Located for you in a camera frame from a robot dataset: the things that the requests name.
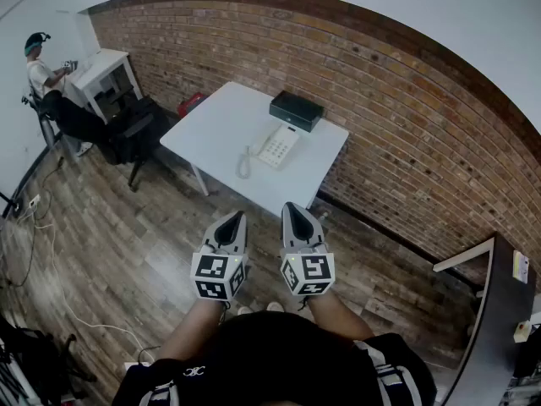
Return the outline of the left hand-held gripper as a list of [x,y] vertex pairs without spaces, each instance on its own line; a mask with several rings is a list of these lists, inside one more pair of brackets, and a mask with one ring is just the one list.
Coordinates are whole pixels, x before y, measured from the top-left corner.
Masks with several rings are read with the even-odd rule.
[[[246,280],[248,224],[243,211],[221,217],[205,231],[204,245],[194,252],[190,279],[200,299],[231,301]],[[232,250],[211,246],[231,246]]]

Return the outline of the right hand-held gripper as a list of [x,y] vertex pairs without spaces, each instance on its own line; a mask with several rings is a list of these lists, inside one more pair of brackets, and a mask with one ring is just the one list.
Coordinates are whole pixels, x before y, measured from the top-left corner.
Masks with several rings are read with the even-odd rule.
[[[281,212],[281,241],[288,250],[282,251],[280,272],[292,295],[326,293],[336,280],[335,257],[322,243],[324,232],[319,220],[305,208],[287,202]],[[314,245],[294,248],[298,241]]]

